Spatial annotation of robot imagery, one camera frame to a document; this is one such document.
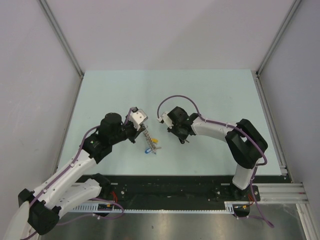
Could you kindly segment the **black key tag with key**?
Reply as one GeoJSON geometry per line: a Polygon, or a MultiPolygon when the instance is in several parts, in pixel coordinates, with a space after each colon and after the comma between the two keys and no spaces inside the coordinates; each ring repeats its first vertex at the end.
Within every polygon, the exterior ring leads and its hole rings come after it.
{"type": "Polygon", "coordinates": [[[189,143],[188,140],[179,139],[179,141],[180,141],[181,144],[189,143]]]}

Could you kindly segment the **large silver keyring holder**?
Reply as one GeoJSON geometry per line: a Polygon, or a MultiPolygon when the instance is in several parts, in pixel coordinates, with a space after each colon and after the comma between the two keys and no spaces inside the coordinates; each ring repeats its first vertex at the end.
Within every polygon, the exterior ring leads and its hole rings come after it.
{"type": "Polygon", "coordinates": [[[157,153],[157,151],[155,150],[155,148],[157,147],[157,144],[159,143],[154,143],[153,141],[152,141],[152,139],[155,139],[155,138],[153,138],[153,137],[151,137],[151,135],[150,135],[150,133],[149,133],[149,131],[147,130],[147,129],[145,129],[144,131],[143,131],[143,135],[144,135],[144,137],[145,137],[145,140],[146,140],[146,143],[147,143],[147,145],[148,145],[148,148],[151,148],[152,149],[152,152],[150,152],[150,153],[153,153],[153,154],[156,154],[157,153]]]}

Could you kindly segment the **blue key tag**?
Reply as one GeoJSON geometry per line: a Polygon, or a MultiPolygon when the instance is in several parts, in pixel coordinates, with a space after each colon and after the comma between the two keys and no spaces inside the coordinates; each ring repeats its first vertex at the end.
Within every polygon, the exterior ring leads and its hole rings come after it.
{"type": "Polygon", "coordinates": [[[145,154],[149,154],[149,153],[151,153],[153,150],[151,149],[151,148],[147,148],[145,151],[144,151],[144,153],[145,154]]]}

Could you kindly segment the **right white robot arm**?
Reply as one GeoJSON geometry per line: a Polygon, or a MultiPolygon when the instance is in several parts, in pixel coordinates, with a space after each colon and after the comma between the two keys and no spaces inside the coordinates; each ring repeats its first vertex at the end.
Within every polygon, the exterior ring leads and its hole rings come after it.
{"type": "Polygon", "coordinates": [[[237,201],[248,196],[255,168],[268,149],[268,143],[249,120],[243,118],[232,125],[205,119],[199,113],[189,115],[179,106],[164,112],[161,117],[167,131],[178,137],[181,144],[187,141],[188,136],[206,136],[227,143],[237,163],[230,194],[237,201]]]}

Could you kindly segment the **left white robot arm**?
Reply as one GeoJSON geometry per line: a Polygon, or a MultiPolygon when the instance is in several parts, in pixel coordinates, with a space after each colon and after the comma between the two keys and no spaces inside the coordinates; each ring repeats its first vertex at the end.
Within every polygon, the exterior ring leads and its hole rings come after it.
{"type": "Polygon", "coordinates": [[[125,119],[118,113],[106,114],[98,126],[84,134],[77,153],[60,170],[34,190],[23,189],[18,194],[18,204],[28,204],[24,222],[34,229],[27,239],[47,234],[65,213],[83,202],[96,197],[107,199],[111,193],[110,183],[100,174],[74,190],[69,189],[85,171],[109,155],[114,145],[126,140],[135,143],[146,129],[147,119],[146,113],[136,107],[129,109],[125,119]]]}

